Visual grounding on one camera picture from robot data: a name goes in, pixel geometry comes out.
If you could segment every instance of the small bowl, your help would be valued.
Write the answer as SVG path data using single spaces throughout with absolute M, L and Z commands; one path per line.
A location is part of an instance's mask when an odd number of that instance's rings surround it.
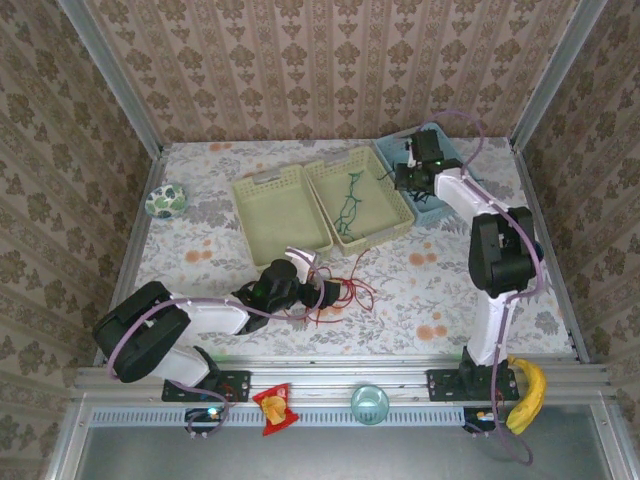
M 182 185 L 169 183 L 153 190 L 144 202 L 144 210 L 153 218 L 175 218 L 186 210 L 187 194 Z
M 363 425 L 377 425 L 387 418 L 389 397 L 380 387 L 363 385 L 351 397 L 351 413 Z

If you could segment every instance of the blue basket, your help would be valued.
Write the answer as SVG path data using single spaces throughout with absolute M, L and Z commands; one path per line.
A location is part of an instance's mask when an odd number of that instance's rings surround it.
M 373 143 L 375 145 L 375 150 L 387 171 L 391 171 L 390 175 L 392 178 L 395 178 L 393 171 L 395 170 L 396 164 L 407 163 L 409 160 L 409 152 L 406 149 L 406 137 L 414 133 L 417 129 L 418 127 L 410 128 L 408 130 L 403 130 L 402 132 L 374 140 Z M 438 142 L 440 143 L 440 150 L 442 150 L 445 159 L 449 160 L 456 158 L 463 161 L 460 154 L 451 143 L 451 140 L 449 140 L 449 137 L 445 135 L 438 124 L 427 123 L 422 130 L 434 130 L 436 132 L 438 135 Z M 482 184 L 472 169 L 468 169 L 468 171 L 473 179 Z M 400 193 L 416 217 L 415 225 L 419 227 L 428 226 L 453 213 L 453 209 L 449 205 L 436 197 L 430 196 L 426 200 L 414 202 L 407 192 Z

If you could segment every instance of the black mounting plate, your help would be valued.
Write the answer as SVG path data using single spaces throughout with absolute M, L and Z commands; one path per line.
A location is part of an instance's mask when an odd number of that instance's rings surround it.
M 457 368 L 427 370 L 427 389 L 429 400 L 432 402 L 491 401 L 489 388 L 483 389 L 477 395 L 469 395 Z M 520 399 L 516 376 L 511 369 L 507 369 L 503 375 L 498 376 L 496 389 L 500 391 L 505 401 Z
M 204 388 L 219 393 L 233 403 L 246 403 L 249 401 L 249 390 L 251 389 L 251 372 L 248 370 L 224 370 L 220 372 L 220 376 L 214 387 L 207 388 L 206 385 L 197 385 L 196 388 Z M 211 399 L 207 395 L 185 392 L 168 380 L 164 382 L 162 401 L 220 403 L 218 400 Z

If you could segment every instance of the clear plastic cup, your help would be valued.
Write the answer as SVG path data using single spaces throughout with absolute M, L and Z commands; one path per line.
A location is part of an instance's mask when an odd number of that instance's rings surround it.
M 380 387 L 363 385 L 351 397 L 351 412 L 363 425 L 377 425 L 387 418 L 389 397 Z

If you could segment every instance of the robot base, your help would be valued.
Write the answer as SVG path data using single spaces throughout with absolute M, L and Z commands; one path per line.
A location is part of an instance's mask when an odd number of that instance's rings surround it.
M 427 388 L 432 402 L 491 401 L 492 367 L 475 365 L 467 347 L 458 369 L 427 370 Z M 505 360 L 498 365 L 496 389 L 505 401 L 518 400 L 518 385 Z

